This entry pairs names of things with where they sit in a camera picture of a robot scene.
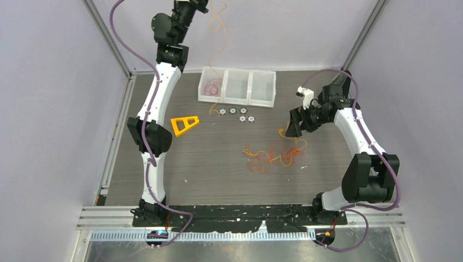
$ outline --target aluminum frame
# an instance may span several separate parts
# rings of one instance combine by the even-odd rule
[[[366,37],[368,36],[369,32],[375,25],[375,22],[378,20],[378,17],[380,16],[383,8],[385,5],[389,2],[389,0],[378,0],[373,7],[373,10],[370,13],[370,16],[366,20],[365,25],[363,26],[362,31],[360,31],[359,36],[357,37],[357,40],[354,43],[354,46],[352,47],[349,55],[347,56],[347,59],[342,66],[342,70],[347,70],[352,64],[352,61],[354,60],[355,56],[357,55],[357,52],[359,51],[360,47],[362,46],[363,42],[365,41]]]
[[[378,204],[377,206],[387,206],[388,204]],[[74,255],[71,262],[85,261],[85,254],[88,244],[91,241],[138,241],[145,242],[146,234],[152,230],[164,229],[164,227],[132,227],[133,214],[130,209],[136,206],[85,206],[78,221],[76,229]],[[394,239],[401,261],[415,261],[411,252],[409,242],[406,238],[406,224],[399,207],[381,212],[364,207],[354,207],[353,209],[363,213],[368,221],[370,228],[389,228]],[[355,213],[346,212],[347,225],[337,225],[337,228],[364,228],[365,222],[362,217]],[[311,241],[315,229],[328,229],[326,226],[307,226],[307,233],[272,233],[266,232],[265,222],[255,233],[231,234],[231,233],[184,233],[179,238],[180,242],[206,242],[206,241]]]
[[[127,119],[127,111],[129,109],[130,100],[132,98],[133,88],[135,86],[136,75],[132,76],[127,82],[124,95],[121,99],[119,107],[119,115],[114,128],[112,141],[109,146],[108,154],[106,156],[106,162],[104,165],[102,180],[100,183],[100,195],[107,195],[109,190],[109,184],[112,178],[112,171],[114,170],[114,164],[116,163],[117,151],[119,150],[119,144],[121,143],[122,132],[124,130],[125,122]]]
[[[95,22],[96,26],[98,27],[99,31],[101,32],[104,40],[108,44],[109,49],[111,50],[112,54],[116,58],[117,62],[121,66],[122,71],[127,77],[132,75],[130,69],[127,66],[126,61],[122,57],[121,52],[117,48],[116,42],[112,38],[111,33],[109,32],[108,28],[106,27],[103,18],[101,17],[100,13],[98,12],[97,7],[95,6],[93,0],[82,0],[85,7],[88,10],[88,13],[92,17],[92,20]]]

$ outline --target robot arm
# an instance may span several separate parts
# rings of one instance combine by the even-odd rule
[[[149,168],[145,179],[143,195],[139,202],[139,209],[133,211],[152,216],[153,221],[162,220],[167,214],[164,209],[156,204],[148,187],[151,188],[156,199],[165,205],[163,183],[164,159],[172,143],[172,134],[163,125],[170,95],[183,72],[188,58],[188,47],[180,44],[185,38],[195,12],[198,10],[202,13],[207,13],[207,2],[208,0],[175,1],[171,16],[159,13],[151,21],[154,39],[158,43],[156,69],[159,72],[159,83],[155,77],[145,103],[136,118],[130,117],[128,119],[127,127],[135,143],[139,146],[144,171],[146,172],[151,157],[143,142],[142,132],[146,135],[148,145],[155,156],[155,163],[157,163],[157,165]],[[150,100],[155,93],[153,106],[149,108]],[[142,130],[143,119],[148,111],[149,115],[146,120],[146,127],[145,130]]]
[[[363,136],[357,121],[365,129],[371,143],[385,157],[397,174],[399,159],[394,154],[387,154],[378,145],[363,120],[360,107],[357,104],[354,116],[353,99],[347,98],[350,79],[344,78],[343,83],[336,79],[324,86],[317,100],[319,106],[311,104],[313,92],[298,88],[296,95],[304,97],[303,106],[290,111],[290,123],[286,136],[299,137],[302,130],[314,132],[325,123],[334,123],[346,139],[352,155],[352,161],[344,174],[341,186],[332,191],[319,193],[313,200],[313,206],[318,212],[339,211],[348,204],[360,201],[368,203],[383,203],[391,200],[395,187],[391,173],[379,159]]]

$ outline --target white wall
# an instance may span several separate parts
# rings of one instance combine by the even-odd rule
[[[463,2],[390,1],[352,65],[378,142],[400,158],[418,261],[461,261]]]
[[[63,262],[126,78],[82,1],[0,10],[0,261]]]
[[[95,1],[109,24],[116,0]],[[219,11],[223,4],[213,0]],[[212,65],[232,68],[340,67],[357,39],[376,0],[228,0],[221,18],[228,29],[225,50]],[[156,60],[151,19],[157,13],[171,15],[174,0],[127,0],[115,12],[116,30],[136,52]],[[186,69],[202,69],[223,45],[223,32],[212,34],[213,14],[197,12],[184,45],[189,46]],[[137,71],[151,70],[120,48],[127,64]]]

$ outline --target plastic bin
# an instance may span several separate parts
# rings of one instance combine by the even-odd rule
[[[274,107],[275,102],[275,72],[252,71],[252,91],[248,105]]]
[[[229,69],[223,83],[225,90],[224,103],[247,105],[250,83],[249,71]]]
[[[216,103],[222,95],[225,69],[207,67],[203,69],[198,86],[198,101]]]
[[[274,107],[276,73],[260,70],[203,69],[198,86],[198,101]]]

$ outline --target wooden work surface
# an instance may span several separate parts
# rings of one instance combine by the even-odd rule
[[[209,115],[211,103],[198,102],[201,74],[183,74],[178,81],[165,114],[165,127],[172,132],[170,119],[199,116],[200,124],[173,138],[164,168],[167,203],[171,205],[206,204],[287,204],[311,203],[319,192],[341,185],[351,160],[341,132],[325,124],[314,133],[303,133],[308,142],[305,154],[289,167],[272,165],[268,172],[252,172],[243,150],[267,151],[274,141],[288,146],[279,128],[286,127],[289,111],[302,104],[295,91],[313,72],[277,72],[274,108],[248,106],[254,123],[240,123],[237,115]],[[335,74],[316,76],[307,87],[318,95]],[[135,116],[145,101],[153,76],[138,75],[128,109]],[[239,105],[218,104],[215,108]],[[106,205],[137,205],[143,191],[143,163],[138,147],[124,128],[112,174]]]

